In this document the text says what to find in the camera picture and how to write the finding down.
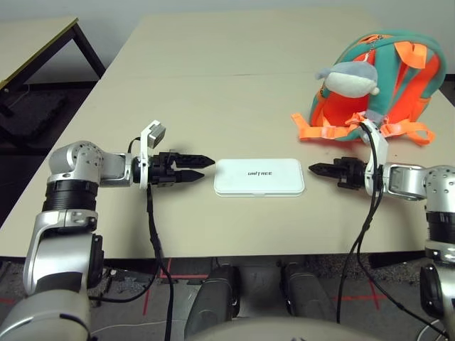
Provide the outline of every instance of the table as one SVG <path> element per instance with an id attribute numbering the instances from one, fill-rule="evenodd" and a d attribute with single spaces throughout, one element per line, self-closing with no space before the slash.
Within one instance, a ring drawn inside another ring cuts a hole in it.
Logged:
<path id="1" fill-rule="evenodd" d="M 297 158 L 306 189 L 300 197 L 218 197 L 215 167 L 197 183 L 157 188 L 156 225 L 166 257 L 322 254 L 347 252 L 370 199 L 363 191 L 307 171 L 341 156 L 367 160 L 357 142 L 300 143 L 290 114 L 308 116 L 320 86 L 317 70 L 378 24 L 357 8 L 178 13 L 141 21 L 56 144 L 88 140 L 125 152 L 152 120 L 166 126 L 158 151 L 221 158 Z M 454 108 L 437 92 L 422 121 L 437 133 L 420 148 L 390 139 L 389 160 L 432 166 L 453 162 Z M 0 255 L 24 256 L 44 200 L 47 162 L 37 171 L 0 229 Z M 97 233 L 105 257 L 150 258 L 145 193 L 103 188 Z M 387 197 L 365 237 L 363 251 L 422 249 L 423 202 Z"/>
<path id="2" fill-rule="evenodd" d="M 105 67 L 74 16 L 25 21 L 0 22 L 0 113 L 6 117 L 14 113 L 4 100 L 38 71 L 63 46 L 73 40 L 82 54 L 101 77 Z M 14 153 L 41 154 L 49 150 L 33 149 L 0 126 L 0 137 L 16 148 Z"/>

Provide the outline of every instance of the unitree logo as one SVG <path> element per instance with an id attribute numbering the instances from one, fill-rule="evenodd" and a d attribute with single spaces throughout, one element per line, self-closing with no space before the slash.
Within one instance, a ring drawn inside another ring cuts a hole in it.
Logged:
<path id="1" fill-rule="evenodd" d="M 271 175 L 272 172 L 248 172 L 248 175 L 257 175 L 257 176 L 260 176 L 260 175 Z"/>

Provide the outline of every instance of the black cable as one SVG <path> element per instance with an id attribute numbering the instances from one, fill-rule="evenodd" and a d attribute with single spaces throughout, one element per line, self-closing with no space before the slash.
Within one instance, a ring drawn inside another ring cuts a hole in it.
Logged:
<path id="1" fill-rule="evenodd" d="M 109 298 L 109 297 L 100 297 L 100 296 L 88 296 L 88 299 L 91 301 L 99 301 L 99 302 L 109 302 L 109 303 L 128 303 L 132 302 L 142 295 L 144 295 L 151 287 L 152 283 L 154 282 L 154 279 L 156 277 L 156 274 L 154 274 L 150 278 L 150 282 L 144 287 L 144 290 L 138 293 L 135 296 L 132 296 L 130 298 Z"/>
<path id="2" fill-rule="evenodd" d="M 355 248 L 358 246 L 358 243 L 360 241 L 360 238 L 361 238 L 362 234 L 365 234 L 365 232 L 370 228 L 370 223 L 373 220 L 373 215 L 375 214 L 376 209 L 378 208 L 379 203 L 380 203 L 380 198 L 382 197 L 382 190 L 381 190 L 380 197 L 378 199 L 376 198 L 376 192 L 377 192 L 377 189 L 379 187 L 378 186 L 378 181 L 380 179 L 380 175 L 376 174 L 376 172 L 378 170 L 378 167 L 377 167 L 377 165 L 378 165 L 378 156 L 376 155 L 376 150 L 375 150 L 375 144 L 373 142 L 373 137 L 371 136 L 371 133 L 368 130 L 367 126 L 365 126 L 364 124 L 360 123 L 360 127 L 361 127 L 361 129 L 363 129 L 364 131 L 367 132 L 368 137 L 370 138 L 370 142 L 372 144 L 371 150 L 372 150 L 372 153 L 373 153 L 373 165 L 374 165 L 373 193 L 371 195 L 370 209 L 368 210 L 368 214 L 367 214 L 367 217 L 365 218 L 365 221 L 364 221 L 364 223 L 362 225 L 362 229 L 360 231 L 360 234 L 358 235 L 357 239 L 354 241 L 354 244 L 350 248 L 349 253 L 348 253 L 348 255 L 347 255 L 347 257 L 346 257 L 346 259 L 344 261 L 343 270 L 341 272 L 340 284 L 338 286 L 338 297 L 337 297 L 337 300 L 336 300 L 336 322 L 337 323 L 340 323 L 340 321 L 341 321 L 341 299 L 343 297 L 343 287 L 344 287 L 344 282 L 345 282 L 346 277 L 347 277 L 348 265 L 349 265 L 349 262 L 350 262 L 350 258 L 352 257 L 352 255 L 353 255 L 353 253 L 355 251 Z"/>
<path id="3" fill-rule="evenodd" d="M 362 247 L 362 242 L 363 242 L 363 237 L 365 236 L 365 233 L 368 231 L 368 229 L 370 228 L 370 223 L 371 221 L 373 220 L 373 215 L 375 214 L 375 211 L 376 209 L 378 208 L 379 204 L 380 204 L 380 201 L 382 200 L 382 181 L 380 179 L 380 174 L 378 173 L 379 169 L 378 169 L 378 159 L 377 159 L 377 156 L 376 156 L 376 150 L 375 150 L 375 143 L 373 141 L 373 136 L 370 132 L 370 130 L 368 129 L 368 127 L 362 123 L 360 123 L 360 127 L 361 129 L 368 135 L 368 138 L 370 140 L 370 145 L 371 145 L 371 150 L 373 152 L 373 167 L 374 167 L 374 171 L 373 171 L 373 195 L 372 195 L 372 200 L 371 200 L 371 203 L 373 204 L 373 202 L 375 201 L 375 204 L 373 206 L 370 206 L 370 211 L 367 215 L 367 218 L 365 219 L 365 223 L 364 225 L 362 226 L 362 230 L 360 231 L 360 234 L 358 235 L 356 241 L 354 244 L 357 244 L 357 252 L 356 252 L 356 256 L 357 256 L 357 262 L 358 262 L 358 265 L 360 266 L 360 268 L 362 269 L 362 271 L 364 272 L 364 274 L 368 277 L 368 279 L 370 279 L 370 281 L 375 285 L 376 288 L 378 288 L 378 290 L 383 293 L 385 295 L 385 297 L 387 297 L 389 299 L 390 302 L 392 302 L 397 308 L 399 308 L 400 310 L 404 311 L 406 314 L 412 316 L 413 318 L 417 319 L 418 321 L 424 323 L 425 325 L 428 325 L 431 329 L 435 330 L 436 332 L 438 332 L 439 334 L 445 336 L 445 337 L 448 337 L 447 333 L 446 332 L 443 332 L 442 330 L 440 330 L 439 328 L 433 326 L 430 322 L 426 321 L 424 318 L 421 318 L 420 316 L 418 316 L 417 314 L 413 313 L 411 310 L 408 310 L 403 304 L 401 304 L 400 302 L 396 301 L 376 280 L 375 278 L 370 274 L 370 272 L 365 268 L 365 266 L 363 265 L 362 263 L 362 260 L 360 259 L 360 248 Z M 378 185 L 380 184 L 380 194 L 378 196 L 378 199 L 377 200 L 374 200 L 375 199 L 375 189 L 378 188 Z"/>
<path id="4" fill-rule="evenodd" d="M 170 273 L 164 265 L 163 257 L 161 255 L 161 242 L 156 231 L 156 225 L 154 220 L 154 204 L 151 196 L 151 185 L 147 185 L 147 213 L 149 214 L 149 230 L 150 230 L 150 242 L 155 251 L 155 259 L 158 266 L 161 267 L 163 273 L 169 282 L 169 302 L 168 311 L 166 315 L 166 332 L 164 334 L 164 341 L 171 341 L 171 329 L 172 329 L 172 312 L 173 312 L 173 282 Z"/>
<path id="5" fill-rule="evenodd" d="M 128 153 L 131 153 L 131 150 L 133 149 L 133 143 L 135 141 L 141 141 L 141 138 L 140 137 L 136 137 L 134 140 L 132 140 L 129 145 L 128 145 Z"/>

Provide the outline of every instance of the white power bank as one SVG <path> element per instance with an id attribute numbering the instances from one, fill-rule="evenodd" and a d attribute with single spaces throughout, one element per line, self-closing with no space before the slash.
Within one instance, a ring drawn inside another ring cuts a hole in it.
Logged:
<path id="1" fill-rule="evenodd" d="M 222 197 L 293 197 L 305 184 L 295 158 L 223 159 L 216 163 L 213 187 Z"/>

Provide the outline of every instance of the wire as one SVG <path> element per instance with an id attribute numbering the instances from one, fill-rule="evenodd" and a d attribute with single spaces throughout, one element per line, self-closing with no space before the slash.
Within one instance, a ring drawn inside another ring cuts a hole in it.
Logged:
<path id="1" fill-rule="evenodd" d="M 140 137 L 136 137 L 135 139 L 133 139 L 133 140 L 129 143 L 129 145 L 128 145 L 128 153 L 131 153 L 131 150 L 133 149 L 133 143 L 134 143 L 135 141 L 141 141 L 141 138 L 140 138 Z"/>
<path id="2" fill-rule="evenodd" d="M 21 96 L 18 97 L 18 99 L 16 99 L 13 103 L 11 103 L 9 106 L 8 106 L 8 109 L 11 109 L 12 107 L 14 107 L 21 99 L 23 99 L 28 93 L 30 92 L 30 85 L 27 84 L 27 91 L 25 93 L 23 93 Z"/>
<path id="3" fill-rule="evenodd" d="M 161 267 L 161 270 L 166 275 L 169 282 L 169 302 L 168 310 L 166 314 L 166 331 L 164 334 L 164 341 L 171 341 L 171 329 L 172 329 L 172 312 L 173 312 L 173 282 L 168 269 L 165 267 L 163 257 L 161 255 L 161 242 L 159 240 L 158 232 L 156 231 L 156 225 L 154 220 L 154 204 L 151 196 L 151 185 L 147 185 L 147 213 L 149 214 L 149 230 L 150 230 L 150 242 L 155 251 L 155 259 Z"/>
<path id="4" fill-rule="evenodd" d="M 435 325 L 437 324 L 439 321 L 439 319 L 436 319 L 434 321 L 431 322 L 431 325 Z M 416 341 L 420 341 L 422 339 L 422 336 L 424 335 L 424 333 L 429 329 L 429 325 L 425 325 L 421 330 L 420 330 L 420 333 L 418 334 L 417 336 L 417 339 Z"/>
<path id="5" fill-rule="evenodd" d="M 370 228 L 370 223 L 371 221 L 373 220 L 373 215 L 375 214 L 375 211 L 376 209 L 378 208 L 379 206 L 379 203 L 380 201 L 382 200 L 382 183 L 380 181 L 380 174 L 378 174 L 378 159 L 376 157 L 376 150 L 375 150 L 375 143 L 373 141 L 373 136 L 371 135 L 371 132 L 370 130 L 368 129 L 368 127 L 366 125 L 364 125 L 363 123 L 360 123 L 360 127 L 361 129 L 368 135 L 368 138 L 370 140 L 370 145 L 371 145 L 371 150 L 373 152 L 373 167 L 374 167 L 374 172 L 373 172 L 373 195 L 372 195 L 372 200 L 371 200 L 371 203 L 372 205 L 370 206 L 370 211 L 367 215 L 367 218 L 365 219 L 365 223 L 364 225 L 362 226 L 362 230 L 360 231 L 360 234 L 358 236 L 358 238 L 356 239 L 356 242 L 357 242 L 357 252 L 356 252 L 356 255 L 357 255 L 357 262 L 358 262 L 358 265 L 361 267 L 361 269 L 363 270 L 363 272 L 365 273 L 365 275 L 368 277 L 368 279 L 370 279 L 370 281 L 373 282 L 373 284 L 375 285 L 376 288 L 379 289 L 380 292 L 382 292 L 388 299 L 390 302 L 392 302 L 394 305 L 397 306 L 397 308 L 399 308 L 400 310 L 404 311 L 406 314 L 412 316 L 413 318 L 419 320 L 420 322 L 424 323 L 425 325 L 427 325 L 427 327 L 429 328 L 432 328 L 433 330 L 437 331 L 439 334 L 447 337 L 448 335 L 443 332 L 442 330 L 440 330 L 439 328 L 437 327 L 434 327 L 431 323 L 427 322 L 424 318 L 421 318 L 420 316 L 418 316 L 417 314 L 413 313 L 411 310 L 408 310 L 403 304 L 401 304 L 400 302 L 396 301 L 376 280 L 375 278 L 370 274 L 370 272 L 368 272 L 368 270 L 365 268 L 365 266 L 363 265 L 362 263 L 362 260 L 360 259 L 360 248 L 362 247 L 362 242 L 363 242 L 363 237 L 365 236 L 365 233 L 368 231 L 368 229 Z M 381 191 L 380 191 L 380 194 L 378 196 L 378 200 L 373 204 L 374 202 L 374 198 L 375 198 L 375 189 L 378 188 L 378 184 L 381 184 Z"/>
<path id="6" fill-rule="evenodd" d="M 144 287 L 144 290 L 138 293 L 135 296 L 132 296 L 130 298 L 109 298 L 109 297 L 104 297 L 104 296 L 88 296 L 88 299 L 91 301 L 98 301 L 98 302 L 109 302 L 109 303 L 128 303 L 132 302 L 142 295 L 144 295 L 151 287 L 152 283 L 155 280 L 156 273 L 151 277 L 150 282 Z"/>
<path id="7" fill-rule="evenodd" d="M 186 320 L 172 320 L 172 322 L 186 322 Z M 91 335 L 97 334 L 102 332 L 103 330 L 110 329 L 110 328 L 120 328 L 120 327 L 142 327 L 144 325 L 161 325 L 166 323 L 166 321 L 156 321 L 156 322 L 146 322 L 146 323 L 139 323 L 138 325 L 108 325 L 106 327 L 96 329 L 95 331 L 91 332 Z"/>
<path id="8" fill-rule="evenodd" d="M 348 265 L 350 262 L 350 258 L 352 257 L 355 248 L 358 246 L 359 241 L 363 238 L 363 235 L 365 234 L 366 231 L 370 228 L 370 223 L 373 220 L 373 215 L 375 214 L 376 210 L 378 209 L 378 206 L 380 204 L 380 201 L 382 199 L 382 182 L 380 181 L 380 175 L 377 174 L 378 171 L 378 156 L 376 155 L 376 149 L 375 149 L 375 144 L 373 142 L 373 137 L 371 136 L 370 131 L 368 130 L 367 126 L 364 125 L 363 123 L 360 123 L 360 127 L 362 130 L 366 131 L 368 134 L 368 137 L 370 139 L 371 143 L 371 151 L 373 153 L 373 166 L 374 166 L 374 172 L 373 172 L 373 193 L 371 195 L 371 201 L 370 201 L 370 209 L 368 211 L 367 217 L 365 218 L 365 221 L 363 222 L 362 229 L 360 231 L 360 234 L 358 235 L 357 239 L 354 241 L 353 246 L 350 248 L 349 253 L 344 261 L 343 265 L 343 270 L 341 272 L 341 280 L 340 284 L 338 286 L 338 297 L 336 300 L 336 322 L 340 323 L 341 321 L 341 298 L 343 297 L 343 287 L 344 287 L 344 282 L 347 277 L 347 272 L 348 272 Z M 378 199 L 376 199 L 376 192 L 377 189 L 380 185 L 380 195 L 378 196 Z"/>

